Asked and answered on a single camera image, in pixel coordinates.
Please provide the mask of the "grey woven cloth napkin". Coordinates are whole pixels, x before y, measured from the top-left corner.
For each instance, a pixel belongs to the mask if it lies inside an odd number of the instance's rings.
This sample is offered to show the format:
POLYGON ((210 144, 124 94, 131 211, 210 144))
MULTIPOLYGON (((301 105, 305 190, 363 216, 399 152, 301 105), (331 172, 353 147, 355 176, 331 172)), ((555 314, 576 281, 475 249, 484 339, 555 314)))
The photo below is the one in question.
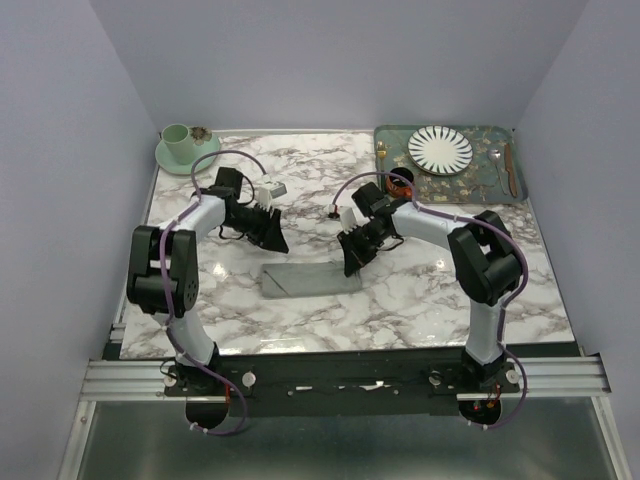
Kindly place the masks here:
POLYGON ((261 266, 261 293, 267 299, 351 294, 363 289, 360 276, 344 274, 344 263, 271 263, 261 266))

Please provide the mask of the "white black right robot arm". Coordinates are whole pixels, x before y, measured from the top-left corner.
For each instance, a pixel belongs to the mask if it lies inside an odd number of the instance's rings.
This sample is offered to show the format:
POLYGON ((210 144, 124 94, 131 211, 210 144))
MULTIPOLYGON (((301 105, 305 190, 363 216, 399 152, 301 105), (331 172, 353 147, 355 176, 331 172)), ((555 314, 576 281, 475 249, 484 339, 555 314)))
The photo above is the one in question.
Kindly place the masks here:
POLYGON ((428 210, 407 198, 389 199, 373 182, 356 190, 352 200, 365 223, 359 224, 350 208, 330 208, 342 226, 338 241, 345 276, 374 260, 389 238, 418 239, 449 251, 456 280, 470 300, 460 379, 471 391, 485 390, 506 362, 506 306, 525 279, 526 260, 499 215, 486 210, 467 218, 428 210))

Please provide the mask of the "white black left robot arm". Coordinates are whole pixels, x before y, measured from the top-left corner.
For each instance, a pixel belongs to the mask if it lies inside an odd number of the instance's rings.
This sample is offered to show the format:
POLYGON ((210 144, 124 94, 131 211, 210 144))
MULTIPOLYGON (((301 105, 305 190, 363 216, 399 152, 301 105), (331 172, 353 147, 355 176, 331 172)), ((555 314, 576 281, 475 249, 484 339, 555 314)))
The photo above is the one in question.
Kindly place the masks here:
POLYGON ((288 253, 282 211, 271 205, 268 187, 240 200, 244 175, 222 167, 214 184, 196 186, 187 207, 158 225, 141 225, 132 234, 126 295, 165 331, 176 361, 190 367, 187 382, 201 395, 214 393, 222 380, 215 365, 216 343, 195 310, 199 295, 198 244, 212 231, 230 228, 252 245, 288 253))

